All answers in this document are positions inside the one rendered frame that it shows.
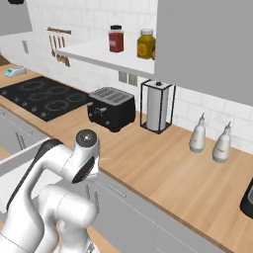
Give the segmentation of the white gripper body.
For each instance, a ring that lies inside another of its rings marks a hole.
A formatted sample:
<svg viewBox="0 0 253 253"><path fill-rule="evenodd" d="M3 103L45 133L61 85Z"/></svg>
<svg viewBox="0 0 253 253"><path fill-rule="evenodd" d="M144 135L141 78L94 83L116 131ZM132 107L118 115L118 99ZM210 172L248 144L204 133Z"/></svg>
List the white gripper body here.
<svg viewBox="0 0 253 253"><path fill-rule="evenodd" d="M97 253L95 244L88 239L87 241L81 241L74 245L71 249L71 253Z"/></svg>

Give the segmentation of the grey drawer front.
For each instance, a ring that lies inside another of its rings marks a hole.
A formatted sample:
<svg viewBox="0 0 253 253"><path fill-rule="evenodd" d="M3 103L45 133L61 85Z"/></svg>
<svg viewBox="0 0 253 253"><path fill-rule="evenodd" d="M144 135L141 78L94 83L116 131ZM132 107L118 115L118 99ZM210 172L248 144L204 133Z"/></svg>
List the grey drawer front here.
<svg viewBox="0 0 253 253"><path fill-rule="evenodd" d="M141 213L150 221L155 221L156 219L156 207L153 206L150 202L146 201L133 191L129 190L127 187L106 175L104 172L100 172L98 176L98 183L108 190L111 194L118 197L121 201L125 202L127 205ZM126 198L123 198L116 192L112 191L107 187L107 184L111 184L116 187L118 190L126 194Z"/></svg>

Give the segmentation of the open grey drawer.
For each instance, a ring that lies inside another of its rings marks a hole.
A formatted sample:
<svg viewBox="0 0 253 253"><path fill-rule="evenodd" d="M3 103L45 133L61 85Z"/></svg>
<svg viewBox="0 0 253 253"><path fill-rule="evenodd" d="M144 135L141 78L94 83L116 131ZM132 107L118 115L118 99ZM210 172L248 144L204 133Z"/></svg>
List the open grey drawer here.
<svg viewBox="0 0 253 253"><path fill-rule="evenodd" d="M33 162L40 146L46 140L47 137L0 161L0 219L5 219L7 214L6 206L13 191ZM48 184L56 184L64 187L70 186L67 181L45 170L32 190L32 200L35 205L37 204L36 197L42 188Z"/></svg>

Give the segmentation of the grey cupboard door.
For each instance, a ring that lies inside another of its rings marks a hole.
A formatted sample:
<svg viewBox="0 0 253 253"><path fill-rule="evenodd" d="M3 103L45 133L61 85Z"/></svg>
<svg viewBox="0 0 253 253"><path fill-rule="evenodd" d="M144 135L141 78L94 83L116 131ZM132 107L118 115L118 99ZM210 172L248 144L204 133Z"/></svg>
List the grey cupboard door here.
<svg viewBox="0 0 253 253"><path fill-rule="evenodd" d="M163 253L226 253L164 211L156 224L155 246Z"/></svg>

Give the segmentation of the black toaster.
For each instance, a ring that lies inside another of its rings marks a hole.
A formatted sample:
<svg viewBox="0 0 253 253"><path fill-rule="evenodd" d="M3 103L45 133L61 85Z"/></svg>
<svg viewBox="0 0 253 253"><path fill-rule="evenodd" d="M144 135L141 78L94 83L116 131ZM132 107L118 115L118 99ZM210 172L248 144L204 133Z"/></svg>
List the black toaster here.
<svg viewBox="0 0 253 253"><path fill-rule="evenodd" d="M118 132L135 120L134 96L113 87L103 87L89 94L87 111L91 122Z"/></svg>

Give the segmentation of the grey cupboard run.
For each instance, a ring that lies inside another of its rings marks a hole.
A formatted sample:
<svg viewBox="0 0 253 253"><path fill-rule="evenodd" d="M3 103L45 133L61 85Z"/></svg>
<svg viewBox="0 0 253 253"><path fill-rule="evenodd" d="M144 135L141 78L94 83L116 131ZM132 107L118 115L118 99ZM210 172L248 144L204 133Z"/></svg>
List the grey cupboard run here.
<svg viewBox="0 0 253 253"><path fill-rule="evenodd" d="M44 133L0 107L0 146L10 154L26 149L45 138Z"/></svg>

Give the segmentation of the white paper towel roll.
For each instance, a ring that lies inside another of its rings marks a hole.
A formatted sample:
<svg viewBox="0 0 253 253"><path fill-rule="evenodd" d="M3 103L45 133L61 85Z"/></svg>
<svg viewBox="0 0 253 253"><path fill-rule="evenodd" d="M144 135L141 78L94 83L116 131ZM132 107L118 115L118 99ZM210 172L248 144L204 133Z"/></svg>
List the white paper towel roll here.
<svg viewBox="0 0 253 253"><path fill-rule="evenodd" d="M168 89L149 88L147 93L147 127L151 130L165 129L168 108Z"/></svg>

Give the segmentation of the white squeeze bottle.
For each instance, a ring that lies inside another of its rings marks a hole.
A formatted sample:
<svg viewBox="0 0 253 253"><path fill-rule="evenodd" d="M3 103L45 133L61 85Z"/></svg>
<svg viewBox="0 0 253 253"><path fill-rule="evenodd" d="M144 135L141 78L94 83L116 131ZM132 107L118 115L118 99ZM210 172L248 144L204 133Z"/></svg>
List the white squeeze bottle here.
<svg viewBox="0 0 253 253"><path fill-rule="evenodd" d="M193 152L200 153L206 146L205 115L202 115L195 126L189 141L189 147Z"/></svg>
<svg viewBox="0 0 253 253"><path fill-rule="evenodd" d="M230 131L231 126L228 123L214 145L212 159L217 163L224 163L229 157L231 143Z"/></svg>

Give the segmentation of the black sink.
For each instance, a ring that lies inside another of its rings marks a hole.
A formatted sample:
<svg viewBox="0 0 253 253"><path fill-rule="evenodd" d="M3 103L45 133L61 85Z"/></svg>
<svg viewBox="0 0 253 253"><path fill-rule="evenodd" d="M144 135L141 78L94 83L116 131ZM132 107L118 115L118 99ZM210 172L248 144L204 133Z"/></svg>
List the black sink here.
<svg viewBox="0 0 253 253"><path fill-rule="evenodd" d="M253 219L253 178L251 179L240 202L240 210Z"/></svg>

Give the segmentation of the white and teal kitchen scale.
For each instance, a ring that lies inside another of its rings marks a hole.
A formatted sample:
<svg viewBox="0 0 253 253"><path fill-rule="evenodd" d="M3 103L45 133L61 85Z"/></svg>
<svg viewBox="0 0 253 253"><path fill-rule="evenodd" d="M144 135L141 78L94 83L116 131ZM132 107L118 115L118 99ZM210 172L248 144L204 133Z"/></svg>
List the white and teal kitchen scale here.
<svg viewBox="0 0 253 253"><path fill-rule="evenodd" d="M5 75L9 78L17 77L26 73L27 70L23 65L13 66L5 71Z"/></svg>

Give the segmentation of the yellow jar with pale lid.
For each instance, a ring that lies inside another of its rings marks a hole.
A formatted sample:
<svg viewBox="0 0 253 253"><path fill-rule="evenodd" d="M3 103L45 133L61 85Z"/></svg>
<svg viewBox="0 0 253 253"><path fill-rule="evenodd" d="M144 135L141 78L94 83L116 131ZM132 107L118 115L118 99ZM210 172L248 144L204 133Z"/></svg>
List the yellow jar with pale lid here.
<svg viewBox="0 0 253 253"><path fill-rule="evenodd" d="M155 50L155 38L151 29L141 29L137 40L137 56L149 59Z"/></svg>

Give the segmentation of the grey range hood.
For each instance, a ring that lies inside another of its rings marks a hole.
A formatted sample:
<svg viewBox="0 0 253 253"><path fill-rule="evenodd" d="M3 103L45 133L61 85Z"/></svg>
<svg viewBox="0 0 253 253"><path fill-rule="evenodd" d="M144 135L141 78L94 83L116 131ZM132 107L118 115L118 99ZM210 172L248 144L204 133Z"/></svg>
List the grey range hood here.
<svg viewBox="0 0 253 253"><path fill-rule="evenodd" d="M0 0L0 36L32 30L27 0Z"/></svg>

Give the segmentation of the white wall shelf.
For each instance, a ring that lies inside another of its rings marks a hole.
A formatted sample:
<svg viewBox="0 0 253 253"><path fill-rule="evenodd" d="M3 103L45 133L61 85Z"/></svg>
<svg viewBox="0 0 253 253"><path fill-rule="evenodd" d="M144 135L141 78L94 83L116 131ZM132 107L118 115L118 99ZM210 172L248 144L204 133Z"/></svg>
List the white wall shelf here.
<svg viewBox="0 0 253 253"><path fill-rule="evenodd" d="M98 40L66 46L57 53L136 76L152 78L154 75L154 61L137 57L136 42L125 42L122 52L111 52L107 40Z"/></svg>

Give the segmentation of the wooden utensil rail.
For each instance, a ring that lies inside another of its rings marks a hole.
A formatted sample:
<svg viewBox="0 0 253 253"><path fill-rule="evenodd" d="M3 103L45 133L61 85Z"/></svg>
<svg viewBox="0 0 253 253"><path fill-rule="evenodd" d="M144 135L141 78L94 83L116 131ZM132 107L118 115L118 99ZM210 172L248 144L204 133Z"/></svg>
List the wooden utensil rail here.
<svg viewBox="0 0 253 253"><path fill-rule="evenodd" d="M71 30L57 29L57 28L52 28L52 27L47 27L46 30L49 32L56 32L56 33L61 33L61 34L68 34L68 35L72 34Z"/></svg>

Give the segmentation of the grey wall cupboard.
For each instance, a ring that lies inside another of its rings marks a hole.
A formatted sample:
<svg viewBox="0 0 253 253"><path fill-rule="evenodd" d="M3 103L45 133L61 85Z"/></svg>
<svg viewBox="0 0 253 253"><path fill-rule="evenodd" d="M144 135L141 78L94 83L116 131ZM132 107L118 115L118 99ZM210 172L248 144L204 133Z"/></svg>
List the grey wall cupboard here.
<svg viewBox="0 0 253 253"><path fill-rule="evenodd" d="M158 0L154 73L253 106L253 0Z"/></svg>

